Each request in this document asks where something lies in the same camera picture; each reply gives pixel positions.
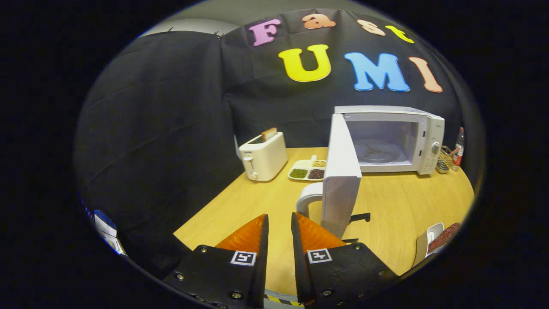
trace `yellow black tape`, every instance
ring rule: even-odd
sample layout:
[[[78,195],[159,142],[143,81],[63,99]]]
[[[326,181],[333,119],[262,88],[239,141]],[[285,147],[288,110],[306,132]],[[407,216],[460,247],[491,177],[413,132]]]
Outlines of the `yellow black tape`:
[[[268,299],[270,301],[279,302],[279,303],[285,304],[285,305],[291,305],[291,306],[296,306],[296,307],[304,307],[303,304],[301,304],[299,302],[280,299],[280,298],[277,298],[277,297],[274,297],[274,296],[269,296],[267,294],[264,294],[264,298]]]

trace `bottle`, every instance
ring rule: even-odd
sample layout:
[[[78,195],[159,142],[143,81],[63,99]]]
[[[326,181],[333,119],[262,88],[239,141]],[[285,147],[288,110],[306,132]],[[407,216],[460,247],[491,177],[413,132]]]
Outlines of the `bottle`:
[[[463,157],[463,151],[465,150],[465,130],[463,127],[460,127],[460,132],[457,134],[456,148],[460,148],[456,153],[454,153],[452,158],[452,170],[457,172],[458,167],[461,165],[461,158]]]

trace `microwave knob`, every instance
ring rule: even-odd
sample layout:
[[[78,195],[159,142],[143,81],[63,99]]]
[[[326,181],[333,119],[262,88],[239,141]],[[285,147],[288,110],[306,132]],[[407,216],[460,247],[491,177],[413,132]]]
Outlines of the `microwave knob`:
[[[440,143],[434,142],[433,146],[431,147],[431,151],[433,152],[433,154],[436,155],[439,152],[439,149],[440,149]]]

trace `yellow letter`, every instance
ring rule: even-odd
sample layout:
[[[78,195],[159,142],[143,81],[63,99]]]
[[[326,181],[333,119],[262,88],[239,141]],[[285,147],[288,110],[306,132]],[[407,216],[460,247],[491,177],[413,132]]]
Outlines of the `yellow letter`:
[[[423,80],[425,80],[423,86],[425,89],[433,92],[442,92],[442,87],[436,82],[433,73],[427,67],[427,61],[417,57],[409,57],[408,59],[416,64],[419,72],[423,76]]]
[[[377,35],[385,35],[385,33],[383,32],[383,30],[381,30],[380,28],[378,28],[376,25],[374,25],[373,23],[370,23],[369,21],[365,21],[365,20],[362,20],[362,19],[359,19],[356,21],[357,23],[359,23],[362,28],[370,33],[373,33],[373,34],[377,34]]]
[[[322,27],[333,27],[335,22],[331,21],[324,14],[311,14],[302,18],[302,21],[305,22],[304,26],[307,29],[318,29]]]
[[[332,71],[330,59],[328,59],[328,54],[326,53],[327,49],[328,46],[324,44],[311,45],[307,48],[308,51],[315,54],[316,61],[318,62],[318,68],[313,71],[306,71],[303,68],[301,57],[299,56],[302,51],[301,48],[288,49],[280,52],[278,56],[284,60],[284,67],[289,78],[302,82],[315,81],[325,78]]]
[[[410,40],[409,38],[407,38],[407,37],[404,35],[405,33],[404,33],[403,31],[401,31],[401,30],[399,30],[399,29],[397,29],[397,28],[395,28],[395,27],[393,27],[393,26],[385,26],[385,28],[391,29],[391,30],[396,34],[397,37],[403,39],[404,41],[406,41],[406,42],[408,42],[408,43],[412,43],[412,44],[414,43],[414,41]]]

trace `red label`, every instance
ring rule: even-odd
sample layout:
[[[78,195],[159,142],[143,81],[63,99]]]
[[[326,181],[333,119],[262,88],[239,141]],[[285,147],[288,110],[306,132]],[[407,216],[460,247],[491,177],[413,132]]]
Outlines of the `red label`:
[[[460,164],[461,164],[461,158],[462,158],[462,157],[463,157],[463,156],[457,156],[457,159],[455,159],[455,156],[454,156],[454,159],[452,160],[452,162],[453,162],[455,165],[460,166]]]

